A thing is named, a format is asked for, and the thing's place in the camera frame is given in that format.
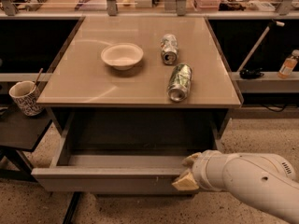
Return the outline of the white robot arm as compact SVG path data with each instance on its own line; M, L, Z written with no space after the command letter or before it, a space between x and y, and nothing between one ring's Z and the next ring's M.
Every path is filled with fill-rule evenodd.
M180 191L227 191L240 202L299 224L299 183L292 165L267 153L194 153L183 160L186 170L173 186Z

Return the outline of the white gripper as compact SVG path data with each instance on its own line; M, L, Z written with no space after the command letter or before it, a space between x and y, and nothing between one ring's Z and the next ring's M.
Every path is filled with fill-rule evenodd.
M186 157L182 165L192 167L174 180L172 186L179 191L197 190L222 191L221 167L224 164L222 153L217 150L196 152Z

